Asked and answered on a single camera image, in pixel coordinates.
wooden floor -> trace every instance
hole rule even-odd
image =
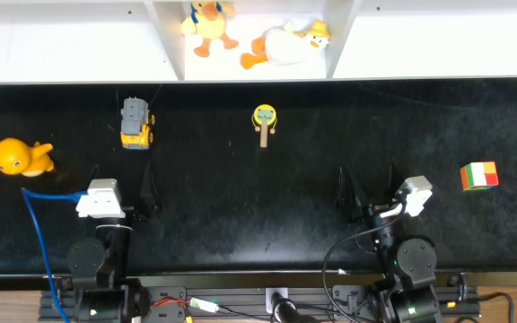
[[[517,287],[479,287],[480,295],[493,292],[507,292],[514,300],[514,322],[517,323]],[[39,292],[0,292],[0,323],[27,323],[37,321],[39,307]],[[457,319],[446,319],[446,323],[456,322]],[[507,323],[508,322],[508,301],[501,297],[492,301],[482,303],[482,318],[480,323]],[[198,323],[216,323],[217,321],[196,321]],[[251,323],[253,320],[233,320],[230,323]]]

yellow plush duck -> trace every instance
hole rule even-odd
[[[275,65],[298,64],[318,55],[329,44],[327,24],[316,21],[306,32],[294,30],[289,22],[284,27],[268,30],[265,37],[252,41],[252,54],[242,54],[241,65],[251,69],[254,65],[269,62]]]
[[[191,15],[180,26],[180,32],[185,36],[195,33],[203,38],[203,44],[195,48],[195,54],[200,57],[209,57],[211,41],[220,39],[224,48],[233,49],[239,46],[239,42],[230,39],[226,35],[226,20],[223,13],[234,14],[232,4],[224,2],[193,2],[191,3]]]
[[[21,140],[7,138],[0,142],[0,171],[7,175],[35,177],[52,171],[53,161],[47,155],[51,144],[35,143],[32,148]]]

orange duck beak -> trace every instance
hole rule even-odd
[[[203,15],[210,21],[216,19],[216,16],[219,14],[219,11],[216,10],[216,3],[210,2],[203,6]]]

blue cable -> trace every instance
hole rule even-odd
[[[45,248],[45,241],[43,240],[43,235],[41,234],[41,228],[39,227],[39,223],[37,222],[37,217],[35,216],[35,211],[33,211],[33,206],[31,206],[31,202],[29,197],[47,199],[47,200],[71,200],[78,202],[81,196],[86,195],[87,192],[78,192],[74,194],[68,195],[47,195],[47,194],[39,194],[33,193],[29,190],[22,188],[23,199],[25,200],[25,204],[27,205],[27,209],[29,209],[29,213],[31,214],[31,219],[33,220],[33,225],[35,226],[35,231],[37,232],[37,237],[39,238],[39,244],[41,246],[41,253],[43,254],[43,262],[45,262],[45,270],[47,270],[47,276],[49,279],[49,288],[51,289],[51,297],[53,297],[53,302],[55,303],[55,307],[57,311],[61,315],[61,318],[65,323],[69,323],[69,318],[63,311],[63,307],[61,307],[61,302],[59,301],[59,297],[57,296],[57,290],[55,289],[55,285],[53,284],[53,275],[51,274],[51,265],[49,264],[49,257],[47,254],[47,248]]]

blue vest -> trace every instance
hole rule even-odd
[[[195,15],[195,13],[197,13],[197,9],[195,9],[193,4],[190,4],[190,9],[190,19],[192,19],[194,23],[198,23],[197,16]],[[219,13],[223,10],[221,4],[219,4],[218,2],[216,3],[216,10],[218,10]]]

